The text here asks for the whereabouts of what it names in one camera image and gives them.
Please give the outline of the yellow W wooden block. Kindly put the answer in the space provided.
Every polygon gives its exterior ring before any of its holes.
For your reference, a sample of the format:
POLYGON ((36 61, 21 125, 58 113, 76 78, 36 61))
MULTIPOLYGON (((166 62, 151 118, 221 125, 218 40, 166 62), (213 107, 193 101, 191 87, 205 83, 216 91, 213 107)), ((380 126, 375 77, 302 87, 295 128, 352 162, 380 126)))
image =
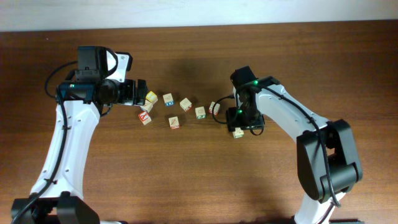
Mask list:
POLYGON ((235 128, 235 130, 233 131, 233 137, 237 139, 243 136, 244 136, 244 131, 241 128, 235 128))

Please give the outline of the red edged wooden block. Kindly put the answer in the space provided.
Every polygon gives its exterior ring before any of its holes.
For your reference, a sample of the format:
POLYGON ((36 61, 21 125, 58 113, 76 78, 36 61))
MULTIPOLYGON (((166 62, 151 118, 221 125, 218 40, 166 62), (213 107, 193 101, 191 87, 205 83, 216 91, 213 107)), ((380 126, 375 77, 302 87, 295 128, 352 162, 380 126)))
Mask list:
POLYGON ((220 104, 212 101, 210 104, 210 107, 209 107, 209 113, 217 116, 219 113, 219 110, 220 110, 220 104))

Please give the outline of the green edged wooden block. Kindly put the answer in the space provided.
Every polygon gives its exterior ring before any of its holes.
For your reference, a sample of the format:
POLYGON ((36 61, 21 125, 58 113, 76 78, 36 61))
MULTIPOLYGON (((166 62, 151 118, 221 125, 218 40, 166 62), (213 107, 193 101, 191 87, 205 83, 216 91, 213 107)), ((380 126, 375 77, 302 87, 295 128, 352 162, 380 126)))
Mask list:
POLYGON ((197 119, 206 118, 206 110, 204 106, 195 108, 195 115, 197 119))

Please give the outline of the number four wooden block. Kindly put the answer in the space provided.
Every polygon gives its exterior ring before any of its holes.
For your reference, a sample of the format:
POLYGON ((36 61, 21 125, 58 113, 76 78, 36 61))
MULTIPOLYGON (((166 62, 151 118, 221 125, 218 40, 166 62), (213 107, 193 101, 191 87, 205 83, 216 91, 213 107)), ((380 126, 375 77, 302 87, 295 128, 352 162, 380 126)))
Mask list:
POLYGON ((184 111, 188 111, 192 108, 192 102, 188 99, 188 98, 184 98, 181 102, 180 102, 180 107, 184 110, 184 111))

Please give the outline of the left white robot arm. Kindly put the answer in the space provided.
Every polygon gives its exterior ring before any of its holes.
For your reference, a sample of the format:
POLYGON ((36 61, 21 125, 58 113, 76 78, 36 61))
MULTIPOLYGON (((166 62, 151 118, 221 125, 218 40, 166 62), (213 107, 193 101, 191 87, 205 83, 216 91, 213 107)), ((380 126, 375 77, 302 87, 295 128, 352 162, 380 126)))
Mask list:
POLYGON ((49 151, 27 198, 12 204, 13 223, 101 223, 83 201, 83 176, 92 135, 114 105, 142 106, 145 80, 130 80, 132 56, 107 47, 78 48, 77 68, 57 85, 56 123, 49 151))

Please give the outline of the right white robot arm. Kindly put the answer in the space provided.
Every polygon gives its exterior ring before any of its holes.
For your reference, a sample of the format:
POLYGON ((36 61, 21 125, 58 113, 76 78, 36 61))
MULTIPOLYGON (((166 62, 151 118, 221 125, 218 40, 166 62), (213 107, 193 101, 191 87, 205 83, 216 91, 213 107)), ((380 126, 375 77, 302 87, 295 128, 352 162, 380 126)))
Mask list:
POLYGON ((265 117, 273 120, 296 143, 297 175, 305 192, 290 223, 329 223, 340 200, 363 178, 363 168, 351 126, 330 121, 294 97, 274 77, 259 79, 250 67, 230 76, 236 105, 226 112, 230 132, 248 130, 259 136, 265 117))

